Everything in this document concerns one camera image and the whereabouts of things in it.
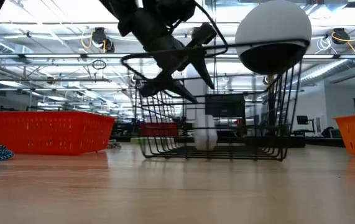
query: white wall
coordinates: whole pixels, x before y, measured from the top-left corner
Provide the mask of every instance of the white wall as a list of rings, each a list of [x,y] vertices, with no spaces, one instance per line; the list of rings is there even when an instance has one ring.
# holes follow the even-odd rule
[[[32,97],[32,106],[37,106],[37,99]],[[29,95],[18,95],[15,92],[7,92],[6,97],[0,96],[0,106],[5,108],[14,108],[16,110],[25,110],[29,105]]]
[[[333,118],[355,114],[355,86],[325,86],[325,98],[328,126],[338,128]]]
[[[300,88],[304,90],[304,92],[299,93],[296,104],[296,112],[293,117],[293,128],[296,129],[312,129],[311,122],[309,125],[298,125],[296,116],[304,115],[308,116],[308,119],[314,119],[314,126],[316,131],[316,118],[321,119],[321,132],[328,127],[327,119],[326,119],[326,101],[325,101],[325,86],[324,82],[317,83],[317,86],[313,87],[304,87]],[[291,102],[289,106],[289,114],[288,119],[292,118],[293,113],[293,102]],[[318,136],[320,133],[311,134],[308,133],[306,136]]]

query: black wire basket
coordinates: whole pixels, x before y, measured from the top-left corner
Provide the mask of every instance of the black wire basket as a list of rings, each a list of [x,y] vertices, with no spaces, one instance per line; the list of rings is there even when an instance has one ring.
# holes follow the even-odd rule
[[[232,44],[227,47],[254,46],[274,44],[276,42],[301,41],[305,48],[309,42],[305,40],[279,40],[250,44]],[[204,47],[215,50],[225,45]],[[228,92],[210,90],[198,103],[192,103],[181,96],[167,90],[154,96],[142,97],[137,91],[148,78],[131,68],[126,60],[131,58],[149,58],[155,54],[189,52],[196,49],[169,50],[127,55],[121,62],[137,75],[134,115],[140,121],[139,144],[145,158],[197,158],[197,159],[252,159],[278,160],[287,156],[292,131],[291,121],[295,116],[295,107],[300,86],[302,62],[299,61],[286,71],[276,75],[267,75],[263,79],[266,89],[256,90],[258,74],[253,73],[253,89],[250,91]],[[217,82],[217,72],[213,74]],[[174,79],[185,85],[193,78]],[[215,125],[211,127],[195,125],[199,117],[190,116],[190,110],[205,110],[205,114],[213,116]],[[216,130],[215,147],[206,146],[198,150],[195,146],[195,133],[199,130]]]

